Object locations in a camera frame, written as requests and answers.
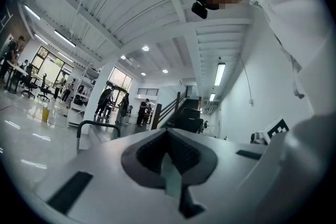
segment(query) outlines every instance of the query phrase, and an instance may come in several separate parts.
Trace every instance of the staircase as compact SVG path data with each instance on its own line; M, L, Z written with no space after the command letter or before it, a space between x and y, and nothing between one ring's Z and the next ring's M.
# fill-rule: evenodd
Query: staircase
M187 99L185 102L179 107L179 109L171 115L171 117L167 120L167 122L162 126L166 128L174 128L175 127L175 119L181 115L181 112L184 108L188 109L197 109L199 100Z

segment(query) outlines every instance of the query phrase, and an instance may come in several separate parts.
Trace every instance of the black bag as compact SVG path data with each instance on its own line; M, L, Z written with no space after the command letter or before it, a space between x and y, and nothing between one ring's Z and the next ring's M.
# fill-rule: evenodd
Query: black bag
M83 101L80 100L80 99L77 98L77 97L73 100L73 103L74 103L74 104L77 104L77 105L83 105Z

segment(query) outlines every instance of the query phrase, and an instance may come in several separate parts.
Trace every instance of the office chair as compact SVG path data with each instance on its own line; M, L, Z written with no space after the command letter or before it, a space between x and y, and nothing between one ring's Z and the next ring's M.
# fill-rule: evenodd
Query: office chair
M44 101L44 98L46 98L48 101L50 101L50 99L47 97L47 94L48 94L48 93L52 93L52 92L49 90L49 87L48 87L48 86L46 86L46 88L44 88L45 85L46 85L46 76L47 76L47 74L44 73L44 75L43 75L43 82L42 82L42 85L41 85L41 87L40 87L40 91L41 91L43 94L38 94L37 96L41 96L41 97L43 97L43 101Z
M33 70L33 65L30 63L27 66L27 69L26 69L26 72L28 73L28 75L23 79L24 85L25 85L25 87L28 88L28 90L23 90L21 93L26 92L26 93L28 93L29 98L32 95L35 99L35 95L32 94L31 90L32 89L37 89L37 85L35 83L30 82L31 81L32 70Z

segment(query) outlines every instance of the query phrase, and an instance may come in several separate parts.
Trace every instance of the desk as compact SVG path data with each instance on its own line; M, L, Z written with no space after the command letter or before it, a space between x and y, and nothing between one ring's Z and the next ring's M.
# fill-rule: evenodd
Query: desk
M36 80L43 80L43 78L39 74L33 74L31 73L32 78L35 79L34 84L36 84Z
M10 92L10 93L14 93L14 94L15 94L15 93L16 93L16 90L17 90L17 85L19 84L19 80L17 80L16 85L15 85L15 90L14 90L14 92L12 92L11 89L12 89L13 79L15 78L15 74L16 74L17 72L20 72L21 74L27 76L28 73L27 73L25 70L23 70L22 68L20 68L20 67L14 65L14 64L12 64L10 61L7 61L7 63L8 63L9 66L12 68L12 71L11 71L10 74L9 74L9 77L8 77L8 81L7 81L6 87L7 87L7 85L8 85L10 76L11 76L12 72L14 71L13 76L12 76L12 79L11 79L11 82L10 82L10 84L9 84L9 87L7 87L7 91Z

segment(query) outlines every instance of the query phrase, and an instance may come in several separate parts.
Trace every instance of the stair railing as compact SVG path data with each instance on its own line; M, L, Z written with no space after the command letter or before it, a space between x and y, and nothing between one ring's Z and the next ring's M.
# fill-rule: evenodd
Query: stair railing
M173 110L175 112L178 110L179 104L183 101L184 98L187 98L187 92L185 91L182 95L180 92L177 93L177 97L167 106L162 109L162 104L156 105L155 114L153 117L152 130L157 129L158 124Z

